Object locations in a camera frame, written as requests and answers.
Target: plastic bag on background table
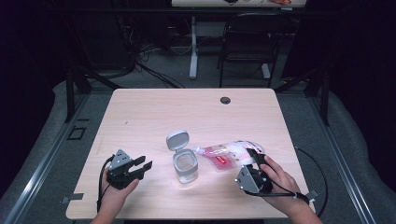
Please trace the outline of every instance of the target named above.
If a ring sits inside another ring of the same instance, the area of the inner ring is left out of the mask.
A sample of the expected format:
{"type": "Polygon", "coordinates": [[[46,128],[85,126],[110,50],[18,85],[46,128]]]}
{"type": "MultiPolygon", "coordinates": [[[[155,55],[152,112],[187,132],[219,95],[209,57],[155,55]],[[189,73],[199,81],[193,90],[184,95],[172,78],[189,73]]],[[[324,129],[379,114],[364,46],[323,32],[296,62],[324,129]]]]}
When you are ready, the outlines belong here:
{"type": "Polygon", "coordinates": [[[224,171],[253,164],[254,160],[248,154],[247,148],[254,149],[259,154],[264,153],[262,146],[249,141],[235,141],[213,147],[194,147],[192,151],[208,158],[215,166],[216,171],[224,171]]]}

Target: red label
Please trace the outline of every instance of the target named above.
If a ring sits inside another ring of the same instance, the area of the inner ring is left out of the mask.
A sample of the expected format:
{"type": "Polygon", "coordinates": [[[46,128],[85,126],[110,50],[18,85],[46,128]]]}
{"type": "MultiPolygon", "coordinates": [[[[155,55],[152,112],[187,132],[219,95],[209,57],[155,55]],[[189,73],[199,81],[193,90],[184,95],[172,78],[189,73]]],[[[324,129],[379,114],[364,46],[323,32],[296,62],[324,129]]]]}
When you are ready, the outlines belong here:
{"type": "Polygon", "coordinates": [[[218,161],[221,162],[221,163],[223,163],[223,164],[226,163],[226,161],[225,161],[222,157],[220,157],[220,156],[217,156],[216,159],[218,159],[218,161]]]}

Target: chair backrest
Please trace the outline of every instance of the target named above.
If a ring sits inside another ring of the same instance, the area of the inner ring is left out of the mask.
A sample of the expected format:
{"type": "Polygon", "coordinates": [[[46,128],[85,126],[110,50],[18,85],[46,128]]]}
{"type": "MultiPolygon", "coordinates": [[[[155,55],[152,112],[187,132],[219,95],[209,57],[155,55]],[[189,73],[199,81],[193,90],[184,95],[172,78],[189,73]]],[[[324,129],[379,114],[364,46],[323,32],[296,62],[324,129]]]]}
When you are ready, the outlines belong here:
{"type": "Polygon", "coordinates": [[[281,14],[242,13],[231,17],[224,26],[224,36],[238,34],[284,34],[290,20],[281,14]]]}

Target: light wood surface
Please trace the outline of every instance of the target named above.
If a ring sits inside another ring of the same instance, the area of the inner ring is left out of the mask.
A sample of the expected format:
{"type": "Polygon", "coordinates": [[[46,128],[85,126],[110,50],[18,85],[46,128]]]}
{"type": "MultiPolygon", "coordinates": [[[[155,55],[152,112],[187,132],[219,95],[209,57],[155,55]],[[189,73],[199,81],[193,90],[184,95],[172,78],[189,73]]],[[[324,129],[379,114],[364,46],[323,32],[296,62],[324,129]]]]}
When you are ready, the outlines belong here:
{"type": "Polygon", "coordinates": [[[305,7],[306,0],[291,0],[285,6],[268,0],[238,0],[231,5],[224,0],[172,0],[173,7],[305,7]]]}
{"type": "Polygon", "coordinates": [[[98,179],[105,160],[118,149],[133,159],[153,161],[118,218],[208,219],[285,217],[259,197],[246,195],[234,182],[239,169],[216,172],[197,155],[198,178],[181,184],[173,155],[165,143],[169,133],[185,129],[188,147],[209,147],[235,140],[261,144],[308,192],[274,91],[270,89],[121,89],[110,100],[66,215],[96,215],[98,179]],[[228,105],[220,102],[226,96],[228,105]]]}

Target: chair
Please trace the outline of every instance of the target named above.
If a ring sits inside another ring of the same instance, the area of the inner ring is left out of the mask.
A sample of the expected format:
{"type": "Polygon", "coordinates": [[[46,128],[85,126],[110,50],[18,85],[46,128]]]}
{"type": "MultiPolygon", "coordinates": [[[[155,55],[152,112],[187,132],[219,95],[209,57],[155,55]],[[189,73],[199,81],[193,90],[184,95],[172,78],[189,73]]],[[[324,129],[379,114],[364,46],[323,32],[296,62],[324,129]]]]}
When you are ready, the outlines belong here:
{"type": "Polygon", "coordinates": [[[222,87],[224,62],[270,63],[271,86],[282,37],[290,27],[290,20],[280,14],[242,13],[231,17],[224,26],[219,56],[219,86],[222,87]]]}

